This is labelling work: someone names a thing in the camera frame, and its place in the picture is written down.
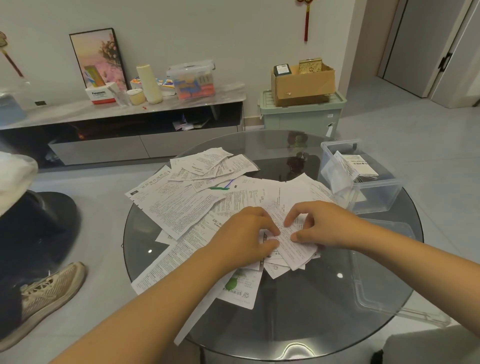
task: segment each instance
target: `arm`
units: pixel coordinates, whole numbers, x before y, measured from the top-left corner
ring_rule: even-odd
[[[328,202],[296,204],[289,226],[308,213],[299,243],[319,243],[361,252],[393,271],[414,290],[480,337],[480,265],[370,224]]]
[[[80,338],[52,363],[157,362],[220,278],[276,249],[276,240],[258,243],[260,229],[269,229],[274,235],[280,233],[260,207],[247,207],[232,216],[206,247]]]

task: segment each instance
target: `forearm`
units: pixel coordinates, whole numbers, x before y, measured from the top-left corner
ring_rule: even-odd
[[[64,351],[53,363],[152,363],[226,272],[199,249],[146,292]]]
[[[354,249],[480,337],[480,265],[386,229],[373,232]]]

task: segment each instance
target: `picture frame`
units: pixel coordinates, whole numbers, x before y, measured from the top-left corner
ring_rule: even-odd
[[[115,82],[121,91],[128,90],[129,83],[113,28],[71,33],[69,36],[86,88]]]

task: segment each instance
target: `door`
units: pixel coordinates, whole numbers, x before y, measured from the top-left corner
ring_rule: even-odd
[[[408,0],[384,79],[427,97],[472,0]]]
[[[430,99],[446,108],[473,106],[480,100],[480,0],[474,0],[438,74]]]

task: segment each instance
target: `beige shoe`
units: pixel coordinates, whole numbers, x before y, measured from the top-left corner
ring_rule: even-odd
[[[22,324],[0,340],[0,352],[17,344],[40,321],[72,299],[83,285],[86,274],[83,263],[71,263],[51,276],[22,286]]]

